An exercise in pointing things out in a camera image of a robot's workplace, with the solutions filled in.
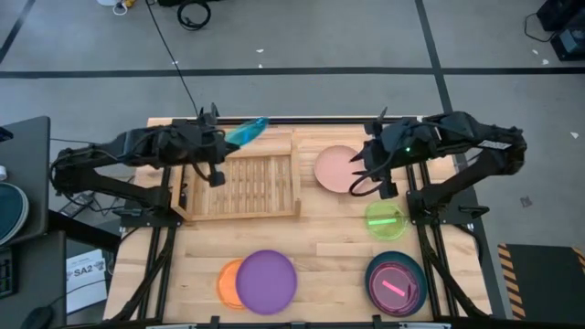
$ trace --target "pink plate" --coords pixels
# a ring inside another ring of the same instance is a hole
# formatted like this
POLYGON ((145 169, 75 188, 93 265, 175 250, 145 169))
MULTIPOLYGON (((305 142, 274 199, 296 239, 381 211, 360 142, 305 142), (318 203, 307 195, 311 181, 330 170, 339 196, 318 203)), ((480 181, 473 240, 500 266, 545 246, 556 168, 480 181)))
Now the pink plate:
MULTIPOLYGON (((344 145, 324 149, 319 153, 314 164, 314 175, 317 177, 317 181, 329 191, 348 193, 349 187, 359 178, 359 175, 352 175, 352 173, 365 170, 363 161, 349 162, 356 154, 356 150, 344 145)), ((355 191, 367 190, 373 184, 368 178, 355 191)))

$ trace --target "wooden dish rack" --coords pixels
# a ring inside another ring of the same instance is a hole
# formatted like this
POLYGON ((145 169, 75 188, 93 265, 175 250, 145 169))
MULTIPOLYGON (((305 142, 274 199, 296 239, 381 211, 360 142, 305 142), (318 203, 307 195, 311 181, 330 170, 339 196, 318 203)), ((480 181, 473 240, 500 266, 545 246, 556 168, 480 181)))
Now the wooden dish rack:
MULTIPOLYGON (((219 167, 226 177, 223 186, 209 187, 192 165, 174 167, 171 208, 187 221, 299 216, 298 148, 293 133, 278 138, 288 139, 284 147, 264 147, 274 141, 269 135, 266 145, 260 137, 230 154, 219 167)), ((206 164, 200 168, 208 175, 206 164)))

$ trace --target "orange plate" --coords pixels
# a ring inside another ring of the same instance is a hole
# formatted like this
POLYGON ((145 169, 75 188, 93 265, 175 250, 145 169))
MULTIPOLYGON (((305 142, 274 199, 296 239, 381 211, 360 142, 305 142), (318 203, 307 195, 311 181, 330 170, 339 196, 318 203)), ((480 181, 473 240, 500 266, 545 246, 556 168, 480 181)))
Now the orange plate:
POLYGON ((236 275, 242 262, 243 259, 232 260, 221 269, 218 276, 218 297, 224 305, 234 310, 245 309, 236 291, 236 275))

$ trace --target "wooden table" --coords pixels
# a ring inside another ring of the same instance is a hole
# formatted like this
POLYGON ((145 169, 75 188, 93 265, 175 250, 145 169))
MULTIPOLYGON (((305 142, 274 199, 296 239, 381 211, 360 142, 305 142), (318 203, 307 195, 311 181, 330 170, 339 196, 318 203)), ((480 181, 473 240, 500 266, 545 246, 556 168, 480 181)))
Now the wooden table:
MULTIPOLYGON (((170 118, 151 118, 148 125, 171 121, 170 118)), ((383 251, 397 250, 422 264, 413 226, 408 226, 402 237, 389 242, 376 240, 367 231, 363 219, 365 208, 379 199, 377 194, 365 197, 334 194, 319 186, 314 178, 314 159, 325 147, 344 144, 361 149, 362 142, 367 139, 363 126, 273 125, 260 137, 258 145, 265 147, 272 133, 282 132, 293 132, 299 147, 301 216, 200 221, 180 228, 168 283, 166 323, 208 323, 211 315, 219 315, 223 323, 367 322, 371 321, 372 314, 380 313, 367 298, 363 284, 364 271, 372 258, 383 251), (271 316, 231 310, 216 295, 216 278, 221 268, 259 249, 284 253, 298 273, 298 290, 293 302, 281 313, 271 316)), ((257 141, 246 147, 255 147, 257 141)), ((443 181, 455 173, 451 157, 430 161, 428 167, 433 182, 443 181)), ((418 167, 415 172, 417 185, 421 187, 418 167)), ((135 183, 159 185, 161 174, 162 171, 152 167, 138 168, 135 183)), ((395 169, 392 177, 400 195, 391 201, 407 212, 406 170, 395 169)), ((120 247, 104 318, 118 313, 143 279, 151 233, 151 228, 140 228, 120 247)), ((451 226, 444 226, 442 235, 453 277, 480 309, 490 313, 473 238, 451 226)), ((164 241, 162 234, 159 248, 164 241)), ((441 311, 448 314, 443 285, 436 271, 435 280, 441 311)), ((154 315, 157 287, 156 281, 151 289, 148 316, 154 315)), ((382 318, 396 320, 388 315, 382 318)), ((429 301, 405 320, 432 320, 429 301)))

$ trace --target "yellow and black caution tape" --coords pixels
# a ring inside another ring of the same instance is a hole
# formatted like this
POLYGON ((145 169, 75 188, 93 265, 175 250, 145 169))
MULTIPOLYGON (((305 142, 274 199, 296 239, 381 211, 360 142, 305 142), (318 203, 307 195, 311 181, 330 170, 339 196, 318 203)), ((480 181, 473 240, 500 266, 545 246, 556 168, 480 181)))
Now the yellow and black caution tape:
POLYGON ((583 251, 577 248, 573 248, 573 251, 575 251, 575 253, 577 254, 577 258, 579 259, 579 263, 581 265, 581 268, 583 269, 583 274, 585 274, 585 254, 583 254, 583 251))
POLYGON ((522 298, 520 297, 520 288, 518 287, 516 275, 514 273, 512 255, 504 243, 500 243, 497 246, 497 253, 500 257, 500 263, 502 263, 502 273, 504 274, 508 299, 512 306, 512 315, 515 320, 523 320, 527 315, 524 312, 524 306, 522 306, 522 298))

